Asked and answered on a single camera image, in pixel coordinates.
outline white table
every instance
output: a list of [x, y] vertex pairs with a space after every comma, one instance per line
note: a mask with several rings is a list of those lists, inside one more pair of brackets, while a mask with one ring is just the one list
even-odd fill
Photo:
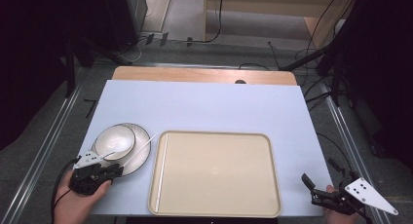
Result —
[[153, 215], [148, 195], [158, 136], [164, 131], [230, 131], [266, 134], [282, 199], [280, 216], [319, 216], [301, 181], [306, 172], [322, 189], [331, 184], [324, 157], [298, 86], [216, 83], [108, 81], [80, 154], [106, 128], [120, 123], [142, 126], [156, 134], [147, 162], [136, 172], [116, 178], [92, 214]]

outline white plate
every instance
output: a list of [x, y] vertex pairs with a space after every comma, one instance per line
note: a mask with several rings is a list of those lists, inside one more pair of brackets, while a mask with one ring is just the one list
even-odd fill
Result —
[[133, 148], [134, 132], [125, 126], [116, 125], [103, 131], [96, 139], [94, 148], [98, 155], [107, 155], [104, 160], [119, 160]]
[[[103, 167], [107, 167], [113, 164], [119, 164], [120, 167], [124, 167], [122, 176], [128, 175], [137, 169], [139, 169], [148, 159], [151, 151], [151, 142], [149, 142], [149, 134], [142, 127], [135, 124], [120, 124], [117, 126], [123, 126], [131, 129], [134, 133], [134, 146], [131, 151], [123, 158], [118, 160], [108, 160], [102, 163]], [[96, 141], [92, 147], [92, 151], [96, 152]]]

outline table surface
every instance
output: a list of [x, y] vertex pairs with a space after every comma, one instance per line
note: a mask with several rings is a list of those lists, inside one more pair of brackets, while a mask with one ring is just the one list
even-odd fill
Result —
[[[113, 79], [103, 90], [81, 154], [104, 129], [126, 122], [139, 124], [151, 136], [171, 130], [264, 133], [272, 141], [280, 216], [322, 215], [321, 208], [311, 204], [301, 175], [306, 172], [317, 187], [331, 184], [331, 178], [301, 89], [290, 72], [119, 67]], [[236, 80], [247, 84], [233, 85]], [[157, 145], [154, 137], [147, 162], [115, 179], [92, 214], [153, 215], [148, 197]]]

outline plastic tray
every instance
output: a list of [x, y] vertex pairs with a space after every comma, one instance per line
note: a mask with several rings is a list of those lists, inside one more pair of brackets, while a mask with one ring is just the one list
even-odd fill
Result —
[[281, 201], [269, 138], [257, 133], [164, 132], [149, 209], [156, 215], [278, 216]]

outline metal rail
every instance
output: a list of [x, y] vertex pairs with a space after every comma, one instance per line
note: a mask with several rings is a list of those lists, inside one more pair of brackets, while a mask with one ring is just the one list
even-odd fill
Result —
[[[329, 92], [329, 87], [326, 84], [321, 84], [321, 90], [324, 93]], [[349, 153], [350, 161], [355, 166], [355, 169], [359, 172], [360, 176], [366, 179], [371, 184], [371, 186], [375, 187], [373, 179], [371, 178], [367, 170], [367, 167], [365, 166], [365, 163], [358, 152], [357, 145], [346, 124], [341, 108], [337, 107], [334, 104], [334, 101], [331, 97], [327, 99], [327, 104], [334, 118], [335, 124], [337, 125], [337, 129], [340, 132], [340, 135], [343, 139], [344, 146], [346, 147], [346, 150]], [[384, 211], [381, 211], [375, 207], [370, 207], [370, 210], [377, 224], [392, 224], [389, 215]]]
[[77, 74], [78, 84], [70, 97], [66, 98], [62, 103], [57, 116], [49, 129], [42, 146], [39, 149], [33, 163], [31, 164], [27, 174], [25, 175], [23, 181], [20, 183], [18, 190], [2, 220], [2, 224], [15, 224], [18, 223], [21, 213], [30, 198], [31, 193], [40, 177], [40, 174], [45, 167], [46, 162], [49, 159], [52, 150], [55, 147], [57, 138], [67, 120], [68, 115], [76, 101], [79, 94], [80, 88], [88, 74], [89, 69], [80, 68]]

